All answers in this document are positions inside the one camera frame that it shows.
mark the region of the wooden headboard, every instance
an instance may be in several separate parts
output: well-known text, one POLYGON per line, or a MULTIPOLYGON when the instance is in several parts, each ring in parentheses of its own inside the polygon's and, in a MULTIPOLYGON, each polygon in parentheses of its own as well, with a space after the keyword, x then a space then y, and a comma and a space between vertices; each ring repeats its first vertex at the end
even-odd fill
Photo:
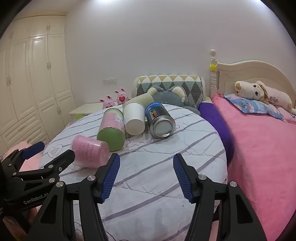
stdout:
POLYGON ((217 65, 215 71, 211 71, 211 98, 217 94, 235 93, 234 83, 246 81, 255 83, 262 81, 266 86, 287 93, 293 103, 296 104, 296 91, 287 77, 275 66, 258 60, 242 61, 234 64, 218 63, 216 51, 211 50, 211 64, 217 65))

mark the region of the gray stuffed cat toy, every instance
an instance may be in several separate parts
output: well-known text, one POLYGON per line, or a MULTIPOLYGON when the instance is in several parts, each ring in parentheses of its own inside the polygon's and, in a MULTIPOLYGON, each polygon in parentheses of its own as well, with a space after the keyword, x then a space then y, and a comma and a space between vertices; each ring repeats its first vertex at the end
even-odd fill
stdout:
POLYGON ((188 98, 186 96, 186 92, 180 86, 174 86, 165 91, 163 88, 154 85, 147 91, 147 93, 152 95, 155 102, 183 107, 185 109, 192 111, 195 114, 200 115, 198 109, 195 109, 191 106, 187 106, 188 98))

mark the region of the geometric patterned cushion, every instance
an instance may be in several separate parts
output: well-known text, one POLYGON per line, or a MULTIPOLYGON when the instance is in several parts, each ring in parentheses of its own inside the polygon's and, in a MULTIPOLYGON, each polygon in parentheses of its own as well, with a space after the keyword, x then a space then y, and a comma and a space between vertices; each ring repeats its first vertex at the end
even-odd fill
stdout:
POLYGON ((173 86, 181 86, 186 92, 188 98, 187 106, 198 108, 202 102, 202 82, 196 75, 150 75, 141 76, 137 81, 137 96, 148 91, 150 87, 157 85, 164 90, 173 86))

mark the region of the metal can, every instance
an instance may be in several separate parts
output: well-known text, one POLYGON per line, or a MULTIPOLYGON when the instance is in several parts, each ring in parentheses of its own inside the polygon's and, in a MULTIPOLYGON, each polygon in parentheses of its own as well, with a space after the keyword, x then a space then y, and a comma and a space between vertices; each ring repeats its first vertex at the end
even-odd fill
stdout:
POLYGON ((176 128, 175 120, 161 103, 153 102, 145 110, 151 135, 155 138, 169 137, 176 128))

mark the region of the yellow star decoration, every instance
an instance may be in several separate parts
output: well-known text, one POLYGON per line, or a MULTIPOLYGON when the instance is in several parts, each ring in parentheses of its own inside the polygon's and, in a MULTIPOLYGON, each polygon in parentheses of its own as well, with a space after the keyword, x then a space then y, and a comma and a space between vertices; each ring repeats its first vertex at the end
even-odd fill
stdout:
POLYGON ((210 65, 211 71, 216 71, 216 68, 217 68, 217 65, 213 65, 213 64, 210 65))

